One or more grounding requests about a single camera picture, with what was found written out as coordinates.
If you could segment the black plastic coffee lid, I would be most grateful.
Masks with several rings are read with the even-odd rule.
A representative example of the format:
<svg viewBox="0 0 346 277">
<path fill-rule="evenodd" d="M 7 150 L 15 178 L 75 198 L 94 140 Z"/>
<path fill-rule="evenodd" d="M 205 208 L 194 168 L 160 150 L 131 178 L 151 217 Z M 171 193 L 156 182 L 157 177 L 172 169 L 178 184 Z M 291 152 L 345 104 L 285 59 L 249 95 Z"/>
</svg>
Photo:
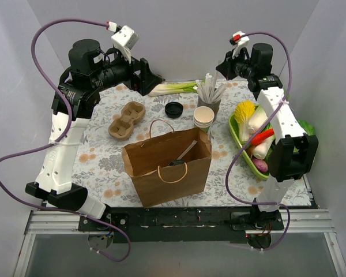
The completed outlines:
<svg viewBox="0 0 346 277">
<path fill-rule="evenodd" d="M 183 160 L 176 159 L 176 160 L 171 161 L 168 165 L 169 166 L 177 166 L 180 164 L 185 164 L 185 162 Z"/>
</svg>

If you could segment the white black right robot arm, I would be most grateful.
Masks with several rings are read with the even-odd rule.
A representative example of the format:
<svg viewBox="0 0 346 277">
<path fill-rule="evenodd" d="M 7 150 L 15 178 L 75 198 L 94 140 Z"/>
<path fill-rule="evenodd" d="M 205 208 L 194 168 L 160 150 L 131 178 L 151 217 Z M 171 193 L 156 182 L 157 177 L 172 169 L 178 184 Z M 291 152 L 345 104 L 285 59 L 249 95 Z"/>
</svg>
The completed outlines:
<svg viewBox="0 0 346 277">
<path fill-rule="evenodd" d="M 230 222 L 236 230 L 246 226 L 260 230 L 279 222 L 283 197 L 295 180 L 310 171 L 318 148 L 317 137 L 307 134 L 285 101 L 283 85 L 271 72 L 272 57 L 273 48 L 269 44 L 256 43 L 250 53 L 237 44 L 216 68 L 227 80 L 239 76 L 248 81 L 248 88 L 265 110 L 275 135 L 265 188 L 253 200 L 249 212 L 231 215 Z"/>
</svg>

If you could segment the white straw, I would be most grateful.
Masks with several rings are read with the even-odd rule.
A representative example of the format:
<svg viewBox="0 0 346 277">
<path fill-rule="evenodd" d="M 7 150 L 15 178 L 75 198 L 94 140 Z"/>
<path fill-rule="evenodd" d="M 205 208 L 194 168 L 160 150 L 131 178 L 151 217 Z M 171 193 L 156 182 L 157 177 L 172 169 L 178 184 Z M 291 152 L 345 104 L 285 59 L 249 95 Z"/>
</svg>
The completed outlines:
<svg viewBox="0 0 346 277">
<path fill-rule="evenodd" d="M 182 160 L 182 158 L 196 145 L 197 141 L 194 140 L 177 158 L 178 160 Z"/>
</svg>

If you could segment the brown cardboard cup carrier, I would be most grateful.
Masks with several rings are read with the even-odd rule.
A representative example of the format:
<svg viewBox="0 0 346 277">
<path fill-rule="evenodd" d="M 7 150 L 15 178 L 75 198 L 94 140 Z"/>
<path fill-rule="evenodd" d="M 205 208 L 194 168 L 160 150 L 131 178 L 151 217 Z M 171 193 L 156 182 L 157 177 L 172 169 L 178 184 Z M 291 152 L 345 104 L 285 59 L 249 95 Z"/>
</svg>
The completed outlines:
<svg viewBox="0 0 346 277">
<path fill-rule="evenodd" d="M 134 125 L 143 119 L 145 113 L 143 104 L 135 101 L 128 102 L 122 109 L 121 116 L 109 126 L 109 135 L 117 140 L 127 140 L 134 130 Z"/>
</svg>

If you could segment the brown paper bag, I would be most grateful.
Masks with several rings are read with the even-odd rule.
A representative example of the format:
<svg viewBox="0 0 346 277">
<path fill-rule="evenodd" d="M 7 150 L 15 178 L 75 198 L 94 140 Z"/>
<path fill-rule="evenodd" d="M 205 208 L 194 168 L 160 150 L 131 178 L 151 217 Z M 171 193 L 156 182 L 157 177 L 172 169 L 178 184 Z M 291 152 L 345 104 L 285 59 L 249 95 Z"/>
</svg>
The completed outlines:
<svg viewBox="0 0 346 277">
<path fill-rule="evenodd" d="M 185 164 L 169 166 L 194 140 L 196 145 L 182 158 Z M 212 144 L 199 128 L 173 130 L 126 145 L 122 159 L 142 206 L 149 208 L 204 191 Z"/>
</svg>

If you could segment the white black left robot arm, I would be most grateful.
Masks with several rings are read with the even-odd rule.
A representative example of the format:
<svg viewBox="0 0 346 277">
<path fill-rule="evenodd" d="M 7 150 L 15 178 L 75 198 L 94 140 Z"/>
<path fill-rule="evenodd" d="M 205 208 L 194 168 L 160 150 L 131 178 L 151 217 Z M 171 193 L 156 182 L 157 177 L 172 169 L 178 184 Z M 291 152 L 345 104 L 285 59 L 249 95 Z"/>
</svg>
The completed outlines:
<svg viewBox="0 0 346 277">
<path fill-rule="evenodd" d="M 61 95 L 52 103 L 52 127 L 42 169 L 25 191 L 51 205 L 91 216 L 100 231 L 110 227 L 106 205 L 72 182 L 72 170 L 84 130 L 100 102 L 100 93 L 121 83 L 145 96 L 163 78 L 151 72 L 146 59 L 127 61 L 115 47 L 106 52 L 93 39 L 75 42 L 69 51 L 70 67 L 59 79 Z"/>
</svg>

